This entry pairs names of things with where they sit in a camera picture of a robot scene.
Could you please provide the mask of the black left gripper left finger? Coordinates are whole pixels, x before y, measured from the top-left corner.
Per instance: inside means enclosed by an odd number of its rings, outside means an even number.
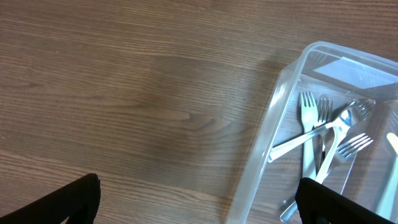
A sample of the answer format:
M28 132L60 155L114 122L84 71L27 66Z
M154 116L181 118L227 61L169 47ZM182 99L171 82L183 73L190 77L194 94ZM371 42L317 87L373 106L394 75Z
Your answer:
M100 180L90 173L1 217L1 223L93 223L100 200Z

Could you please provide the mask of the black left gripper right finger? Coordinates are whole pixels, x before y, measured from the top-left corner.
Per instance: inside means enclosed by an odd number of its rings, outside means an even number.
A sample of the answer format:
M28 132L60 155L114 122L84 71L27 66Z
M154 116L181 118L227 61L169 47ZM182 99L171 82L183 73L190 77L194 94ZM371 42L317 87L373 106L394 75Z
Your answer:
M300 179L295 202L303 224L393 224L308 177Z

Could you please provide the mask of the mint green plastic knife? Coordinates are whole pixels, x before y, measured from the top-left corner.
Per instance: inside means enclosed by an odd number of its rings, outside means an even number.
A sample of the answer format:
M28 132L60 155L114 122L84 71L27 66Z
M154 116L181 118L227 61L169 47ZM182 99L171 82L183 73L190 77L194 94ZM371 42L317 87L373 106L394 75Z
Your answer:
M387 184L381 195L380 201L376 208L376 214L389 220L392 214L395 193L397 189L397 157L394 159L394 163L391 169L390 176L387 180Z

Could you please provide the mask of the yellow plastic knife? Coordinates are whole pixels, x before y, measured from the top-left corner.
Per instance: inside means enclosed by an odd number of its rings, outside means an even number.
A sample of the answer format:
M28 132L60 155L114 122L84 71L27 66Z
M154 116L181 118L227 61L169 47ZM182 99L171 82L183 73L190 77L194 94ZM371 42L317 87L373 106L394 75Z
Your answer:
M386 138L389 141L395 153L398 154L398 137L394 133L387 133Z

